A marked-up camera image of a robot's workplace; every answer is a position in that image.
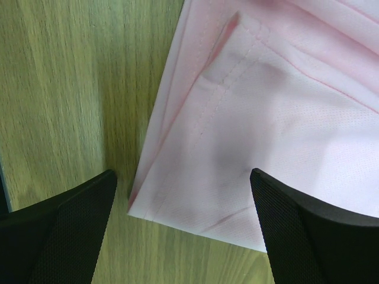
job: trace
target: black plastic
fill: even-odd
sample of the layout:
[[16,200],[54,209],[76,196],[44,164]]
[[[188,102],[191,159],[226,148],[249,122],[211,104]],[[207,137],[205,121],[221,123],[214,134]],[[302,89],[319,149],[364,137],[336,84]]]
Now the black plastic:
[[276,284],[379,283],[378,218],[325,203],[259,169],[250,182]]
[[90,284],[116,186],[115,173],[108,170],[0,215],[0,283]]

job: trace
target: wood grain surface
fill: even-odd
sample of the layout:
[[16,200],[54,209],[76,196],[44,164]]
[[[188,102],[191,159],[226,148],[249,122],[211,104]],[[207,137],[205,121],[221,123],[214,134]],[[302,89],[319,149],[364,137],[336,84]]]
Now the wood grain surface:
[[12,208],[111,168],[119,186],[93,283],[273,283],[266,254],[127,216],[182,1],[0,2],[0,157]]

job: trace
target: pink fabric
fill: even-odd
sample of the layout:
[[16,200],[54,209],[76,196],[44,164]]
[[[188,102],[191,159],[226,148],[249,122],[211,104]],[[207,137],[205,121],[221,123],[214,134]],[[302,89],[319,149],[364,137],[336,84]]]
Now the pink fabric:
[[265,251],[258,167],[379,217],[378,24],[375,0],[185,1],[129,214]]

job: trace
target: light wood surface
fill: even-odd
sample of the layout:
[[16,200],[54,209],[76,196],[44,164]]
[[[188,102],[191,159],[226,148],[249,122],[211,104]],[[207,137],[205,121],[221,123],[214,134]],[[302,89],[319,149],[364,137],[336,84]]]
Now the light wood surface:
[[266,254],[127,216],[182,0],[0,2],[0,157],[13,209],[107,168],[93,283],[273,283]]

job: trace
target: folded cloth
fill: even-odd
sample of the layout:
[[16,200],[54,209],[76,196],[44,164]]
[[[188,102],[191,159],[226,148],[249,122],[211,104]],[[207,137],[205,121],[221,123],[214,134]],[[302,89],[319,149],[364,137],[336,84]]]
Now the folded cloth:
[[186,1],[129,214],[265,251],[258,167],[379,217],[379,9],[360,2]]

